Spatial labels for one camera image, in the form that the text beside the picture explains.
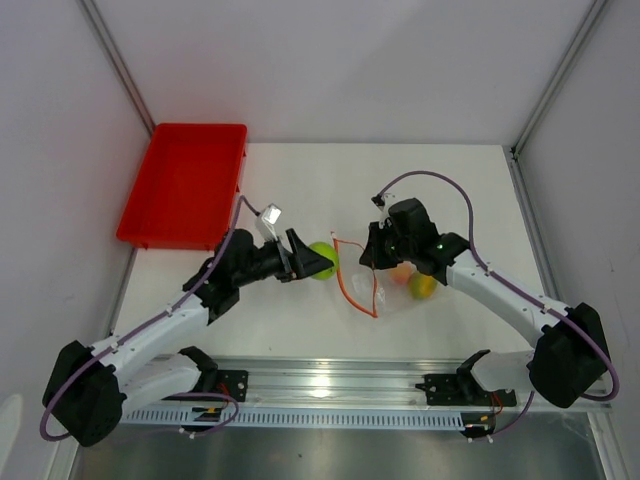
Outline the green apple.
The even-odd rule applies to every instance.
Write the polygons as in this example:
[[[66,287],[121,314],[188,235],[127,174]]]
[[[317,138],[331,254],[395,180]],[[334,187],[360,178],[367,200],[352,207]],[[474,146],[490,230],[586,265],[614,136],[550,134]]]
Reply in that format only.
[[[323,263],[325,268],[313,274],[312,278],[318,281],[329,280],[337,273],[339,267],[338,252],[333,245],[322,241],[312,243],[310,248],[313,252],[325,259],[325,262]]]

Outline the pink peach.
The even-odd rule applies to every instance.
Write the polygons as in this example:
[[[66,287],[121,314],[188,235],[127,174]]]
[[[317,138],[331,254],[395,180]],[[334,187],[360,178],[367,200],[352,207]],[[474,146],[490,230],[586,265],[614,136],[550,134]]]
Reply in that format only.
[[[390,270],[389,277],[391,281],[399,286],[407,285],[413,269],[409,264],[403,263]]]

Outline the yellow orange mango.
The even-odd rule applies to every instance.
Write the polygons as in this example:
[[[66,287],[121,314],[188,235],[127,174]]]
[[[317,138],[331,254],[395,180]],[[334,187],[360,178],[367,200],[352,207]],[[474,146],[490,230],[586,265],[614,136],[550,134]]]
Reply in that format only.
[[[414,300],[426,300],[436,291],[438,282],[431,276],[414,272],[407,283],[408,291]]]

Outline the clear zip top bag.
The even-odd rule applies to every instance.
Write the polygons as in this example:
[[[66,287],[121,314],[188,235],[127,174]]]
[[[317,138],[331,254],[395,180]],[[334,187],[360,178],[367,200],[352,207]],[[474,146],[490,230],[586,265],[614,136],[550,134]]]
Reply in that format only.
[[[372,270],[359,264],[365,247],[363,240],[355,237],[346,238],[332,232],[331,242],[339,255],[339,267],[334,276],[338,292],[356,315],[386,320],[427,306],[439,305],[450,297],[438,283],[435,293],[430,298],[414,300],[407,285],[399,286],[391,281],[389,273],[393,268]],[[413,273],[418,272],[413,264],[403,263],[409,264]]]

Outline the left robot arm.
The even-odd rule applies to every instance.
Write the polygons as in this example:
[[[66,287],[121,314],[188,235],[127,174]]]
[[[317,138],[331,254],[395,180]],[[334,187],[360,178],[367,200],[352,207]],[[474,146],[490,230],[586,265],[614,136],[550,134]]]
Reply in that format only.
[[[282,283],[334,269],[336,261],[306,245],[292,229],[284,246],[279,238],[254,244],[244,229],[229,230],[183,294],[151,319],[124,335],[111,335],[90,346],[74,340],[59,352],[43,394],[43,439],[73,438],[93,446],[106,438],[132,410],[167,397],[209,398],[216,390],[214,362],[188,347],[171,358],[162,374],[150,362],[163,348],[226,314],[240,300],[242,287],[268,278]],[[47,430],[54,417],[65,433]]]

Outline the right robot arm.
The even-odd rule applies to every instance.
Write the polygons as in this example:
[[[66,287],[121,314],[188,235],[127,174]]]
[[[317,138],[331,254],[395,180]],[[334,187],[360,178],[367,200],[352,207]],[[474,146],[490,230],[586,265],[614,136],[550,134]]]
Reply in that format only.
[[[376,195],[372,201],[381,217],[368,226],[360,265],[386,270],[409,262],[488,308],[531,347],[528,352],[480,354],[456,380],[464,401],[475,404],[492,390],[523,388],[568,408],[605,374],[610,355],[600,316],[590,305],[569,307],[508,280],[480,260],[469,240],[439,233],[415,198]]]

